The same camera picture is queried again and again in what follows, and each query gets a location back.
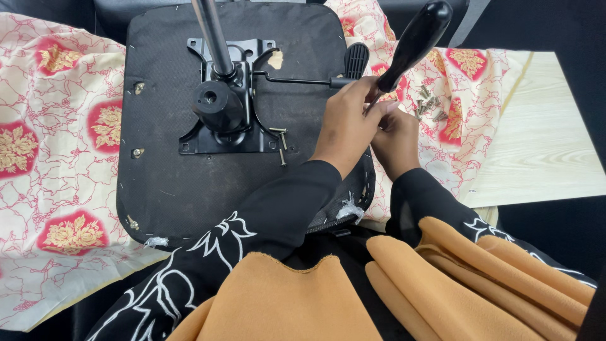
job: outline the person's left hand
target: person's left hand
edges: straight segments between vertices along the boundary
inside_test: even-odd
[[[362,115],[365,99],[376,95],[378,78],[369,76],[353,81],[326,102],[322,130],[310,160],[332,164],[343,179],[368,148],[381,118],[400,105],[394,101],[380,102],[370,109],[366,117]]]

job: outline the black screwdriver handle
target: black screwdriver handle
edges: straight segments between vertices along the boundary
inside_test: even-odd
[[[398,87],[402,74],[433,49],[446,31],[453,9],[446,1],[430,1],[410,21],[400,37],[391,67],[379,77],[379,90],[390,93]]]

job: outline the light wood surface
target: light wood surface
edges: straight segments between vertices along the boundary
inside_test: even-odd
[[[606,175],[553,52],[535,52],[505,107],[471,207],[606,195]]]

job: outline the person's right hand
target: person's right hand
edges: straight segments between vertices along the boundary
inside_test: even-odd
[[[371,146],[391,181],[419,168],[419,120],[395,109],[383,116]]]

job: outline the black sleeve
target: black sleeve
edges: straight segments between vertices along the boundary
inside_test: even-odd
[[[212,222],[218,224],[195,244],[174,250],[150,277],[126,291],[87,340],[167,337],[217,293],[248,252],[283,259],[303,244],[308,225],[340,183],[335,167],[314,160],[256,190],[229,217]]]
[[[409,215],[412,217],[412,226],[407,226]],[[508,240],[552,268],[592,288],[596,287],[596,282],[591,278],[562,266],[531,244],[512,237],[502,229],[490,226],[474,210],[458,202],[426,170],[415,168],[402,174],[393,183],[391,219],[387,222],[385,230],[388,234],[416,247],[421,240],[421,230],[417,224],[424,217],[442,220],[474,243],[484,235],[494,235]]]

